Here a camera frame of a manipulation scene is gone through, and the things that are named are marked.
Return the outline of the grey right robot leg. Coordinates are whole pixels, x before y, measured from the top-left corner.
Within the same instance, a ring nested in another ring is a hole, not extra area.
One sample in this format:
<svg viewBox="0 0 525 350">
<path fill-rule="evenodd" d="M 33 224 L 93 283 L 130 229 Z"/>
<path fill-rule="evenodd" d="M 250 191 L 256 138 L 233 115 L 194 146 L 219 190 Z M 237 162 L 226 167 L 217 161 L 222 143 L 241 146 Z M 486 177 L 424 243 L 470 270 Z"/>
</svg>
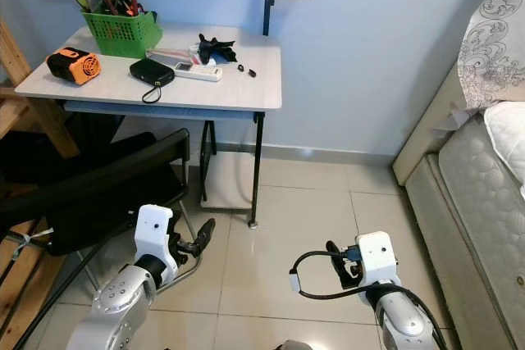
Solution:
<svg viewBox="0 0 525 350">
<path fill-rule="evenodd" d="M 284 343 L 278 345 L 274 350 L 314 350 L 307 343 L 300 342 L 299 340 L 288 339 Z"/>
</svg>

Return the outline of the black chair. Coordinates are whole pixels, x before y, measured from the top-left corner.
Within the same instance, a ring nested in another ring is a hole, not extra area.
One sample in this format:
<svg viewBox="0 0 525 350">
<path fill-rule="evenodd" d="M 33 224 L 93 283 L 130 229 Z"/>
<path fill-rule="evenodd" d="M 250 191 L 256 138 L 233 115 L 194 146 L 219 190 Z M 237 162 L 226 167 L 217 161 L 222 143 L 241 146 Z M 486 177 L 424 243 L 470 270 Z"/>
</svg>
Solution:
<svg viewBox="0 0 525 350">
<path fill-rule="evenodd" d="M 142 205 L 153 204 L 173 211 L 168 234 L 177 233 L 177 222 L 186 214 L 188 171 L 177 174 L 172 162 L 188 161 L 190 134 L 177 130 L 155 143 L 131 152 L 97 169 L 31 190 L 0 205 L 0 229 L 5 237 L 16 224 L 37 218 L 49 223 L 52 235 L 48 251 L 62 256 L 87 248 L 77 271 L 83 271 L 117 235 L 132 231 Z M 191 257 L 181 265 L 181 280 L 198 270 L 200 260 Z"/>
</svg>

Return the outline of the white top desk black legs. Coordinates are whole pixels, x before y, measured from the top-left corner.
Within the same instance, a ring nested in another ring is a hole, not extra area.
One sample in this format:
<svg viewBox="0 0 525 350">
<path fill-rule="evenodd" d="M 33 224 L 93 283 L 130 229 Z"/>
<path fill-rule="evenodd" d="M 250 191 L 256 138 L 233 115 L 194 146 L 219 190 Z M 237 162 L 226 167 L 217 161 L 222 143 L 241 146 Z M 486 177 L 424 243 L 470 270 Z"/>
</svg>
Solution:
<svg viewBox="0 0 525 350">
<path fill-rule="evenodd" d="M 205 121 L 200 138 L 200 204 L 211 209 L 244 211 L 250 229 L 258 227 L 258 177 L 263 150 L 263 126 L 268 111 L 281 109 L 281 46 L 277 39 L 224 25 L 166 25 L 160 47 L 187 50 L 207 39 L 234 40 L 240 72 L 234 62 L 222 64 L 217 83 L 176 77 L 162 88 L 158 102 L 147 104 L 147 85 L 129 73 L 134 59 L 101 55 L 102 72 L 78 85 L 60 80 L 47 66 L 38 66 L 16 95 L 23 98 L 64 100 L 68 111 L 90 111 L 121 116 L 147 116 Z M 252 78 L 249 69 L 258 73 Z M 215 137 L 217 119 L 244 119 L 255 124 L 254 150 L 220 148 Z"/>
</svg>

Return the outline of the white cloth strip tie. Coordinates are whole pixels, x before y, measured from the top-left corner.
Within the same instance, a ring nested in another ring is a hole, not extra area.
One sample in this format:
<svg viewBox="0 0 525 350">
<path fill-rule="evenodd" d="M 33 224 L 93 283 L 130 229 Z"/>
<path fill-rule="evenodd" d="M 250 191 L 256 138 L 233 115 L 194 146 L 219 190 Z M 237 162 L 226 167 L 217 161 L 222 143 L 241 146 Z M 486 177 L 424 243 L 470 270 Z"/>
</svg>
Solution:
<svg viewBox="0 0 525 350">
<path fill-rule="evenodd" d="M 33 235 L 20 234 L 14 230 L 8 230 L 5 239 L 16 243 L 16 250 L 25 248 L 26 245 L 34 246 L 34 248 L 48 249 L 49 242 L 41 240 L 39 237 Z"/>
</svg>

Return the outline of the wooden slatted base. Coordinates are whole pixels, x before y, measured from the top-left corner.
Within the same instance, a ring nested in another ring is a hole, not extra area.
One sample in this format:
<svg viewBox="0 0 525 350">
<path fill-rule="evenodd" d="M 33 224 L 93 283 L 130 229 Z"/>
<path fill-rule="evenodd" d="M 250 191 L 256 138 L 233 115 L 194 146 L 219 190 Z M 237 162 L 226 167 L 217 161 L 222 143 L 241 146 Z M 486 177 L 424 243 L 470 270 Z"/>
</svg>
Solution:
<svg viewBox="0 0 525 350">
<path fill-rule="evenodd" d="M 34 124 L 33 121 L 29 121 L 27 124 L 19 124 L 16 130 L 19 132 L 41 132 L 40 126 Z M 37 218 L 16 224 L 10 230 L 20 234 L 33 235 L 41 229 L 41 221 L 40 218 Z M 21 334 L 10 324 L 12 321 L 21 319 L 19 307 L 23 300 L 24 288 L 36 275 L 42 259 L 42 252 L 41 249 L 34 248 L 31 245 L 16 250 L 15 242 L 4 239 L 1 242 L 0 257 L 1 261 L 5 263 L 0 287 L 0 350 L 12 350 Z"/>
</svg>

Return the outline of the white remote control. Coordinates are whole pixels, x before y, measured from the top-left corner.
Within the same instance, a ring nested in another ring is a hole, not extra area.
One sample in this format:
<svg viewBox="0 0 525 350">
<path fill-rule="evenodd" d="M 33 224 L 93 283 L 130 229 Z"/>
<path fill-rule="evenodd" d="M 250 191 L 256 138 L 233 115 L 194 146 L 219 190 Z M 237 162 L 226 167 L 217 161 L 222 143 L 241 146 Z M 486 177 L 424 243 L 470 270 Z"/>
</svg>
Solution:
<svg viewBox="0 0 525 350">
<path fill-rule="evenodd" d="M 180 62 L 180 64 L 174 66 L 174 74 L 181 78 L 191 78 L 192 80 L 217 83 L 217 81 L 224 75 L 224 70 L 220 68 L 220 66 L 186 64 L 186 62 Z"/>
</svg>

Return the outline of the flat pink white box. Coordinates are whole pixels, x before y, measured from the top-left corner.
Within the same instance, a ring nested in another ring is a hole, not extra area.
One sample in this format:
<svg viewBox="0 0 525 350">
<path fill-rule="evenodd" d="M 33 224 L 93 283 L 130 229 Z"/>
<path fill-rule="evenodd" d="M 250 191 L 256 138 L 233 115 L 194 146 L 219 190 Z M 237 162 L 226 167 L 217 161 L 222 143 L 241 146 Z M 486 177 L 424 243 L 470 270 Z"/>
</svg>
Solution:
<svg viewBox="0 0 525 350">
<path fill-rule="evenodd" d="M 171 50 L 154 48 L 149 51 L 151 55 L 160 55 L 160 57 L 171 57 L 173 59 L 179 59 L 179 61 L 191 62 L 191 64 L 199 64 L 198 55 L 190 50 Z"/>
</svg>

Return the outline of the black glove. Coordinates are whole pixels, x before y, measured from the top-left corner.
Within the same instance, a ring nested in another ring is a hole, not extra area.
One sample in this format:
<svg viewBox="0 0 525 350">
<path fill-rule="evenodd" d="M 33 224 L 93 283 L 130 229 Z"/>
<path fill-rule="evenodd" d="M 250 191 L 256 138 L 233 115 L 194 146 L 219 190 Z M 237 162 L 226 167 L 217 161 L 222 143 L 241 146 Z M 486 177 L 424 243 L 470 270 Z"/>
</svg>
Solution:
<svg viewBox="0 0 525 350">
<path fill-rule="evenodd" d="M 236 51 L 233 50 L 234 40 L 206 39 L 203 33 L 198 34 L 199 64 L 209 65 L 214 57 L 220 57 L 224 61 L 237 62 Z"/>
</svg>

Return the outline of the green plastic basket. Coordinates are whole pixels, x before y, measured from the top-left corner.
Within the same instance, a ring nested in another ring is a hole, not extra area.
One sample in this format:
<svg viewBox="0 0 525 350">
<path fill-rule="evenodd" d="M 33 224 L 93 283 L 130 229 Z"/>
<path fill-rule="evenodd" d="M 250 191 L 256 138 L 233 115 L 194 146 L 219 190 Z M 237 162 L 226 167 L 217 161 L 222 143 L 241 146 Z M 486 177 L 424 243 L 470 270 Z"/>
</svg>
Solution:
<svg viewBox="0 0 525 350">
<path fill-rule="evenodd" d="M 138 16 L 98 13 L 82 13 L 82 16 L 98 49 L 108 57 L 144 58 L 162 38 L 155 11 L 139 13 Z"/>
</svg>

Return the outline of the orange black portable fan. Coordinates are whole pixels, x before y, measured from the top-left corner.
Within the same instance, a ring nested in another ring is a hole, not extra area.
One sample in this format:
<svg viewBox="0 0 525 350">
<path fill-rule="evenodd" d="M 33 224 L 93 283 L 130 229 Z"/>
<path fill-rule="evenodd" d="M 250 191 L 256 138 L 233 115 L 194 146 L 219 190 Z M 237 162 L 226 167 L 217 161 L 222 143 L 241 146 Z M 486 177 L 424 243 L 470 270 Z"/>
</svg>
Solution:
<svg viewBox="0 0 525 350">
<path fill-rule="evenodd" d="M 101 73 L 98 55 L 72 47 L 64 47 L 50 54 L 45 65 L 60 80 L 83 85 Z"/>
</svg>

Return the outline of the grey patterned blanket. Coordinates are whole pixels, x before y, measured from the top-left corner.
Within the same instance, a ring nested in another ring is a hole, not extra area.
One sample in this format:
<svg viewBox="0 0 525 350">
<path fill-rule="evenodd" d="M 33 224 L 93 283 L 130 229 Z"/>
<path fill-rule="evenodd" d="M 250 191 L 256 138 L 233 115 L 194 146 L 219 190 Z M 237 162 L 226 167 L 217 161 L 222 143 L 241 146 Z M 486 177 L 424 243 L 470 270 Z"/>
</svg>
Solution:
<svg viewBox="0 0 525 350">
<path fill-rule="evenodd" d="M 483 0 L 457 59 L 466 110 L 525 102 L 525 0 Z"/>
</svg>

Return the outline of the wooden ladder frame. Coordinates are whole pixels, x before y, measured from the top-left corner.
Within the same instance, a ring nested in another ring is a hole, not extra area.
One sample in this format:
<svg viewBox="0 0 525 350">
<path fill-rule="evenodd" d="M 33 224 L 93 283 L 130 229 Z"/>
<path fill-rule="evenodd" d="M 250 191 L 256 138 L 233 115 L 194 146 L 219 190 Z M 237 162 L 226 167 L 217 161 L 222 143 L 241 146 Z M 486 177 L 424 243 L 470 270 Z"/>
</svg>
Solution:
<svg viewBox="0 0 525 350">
<path fill-rule="evenodd" d="M 65 128 L 66 113 L 56 100 L 16 95 L 15 88 L 30 76 L 31 69 L 7 25 L 1 25 L 0 33 L 0 62 L 10 76 L 7 83 L 1 84 L 0 135 L 7 135 L 10 130 L 18 129 L 19 124 L 33 121 L 61 156 L 69 158 L 79 155 L 81 151 L 76 147 L 74 137 Z"/>
</svg>

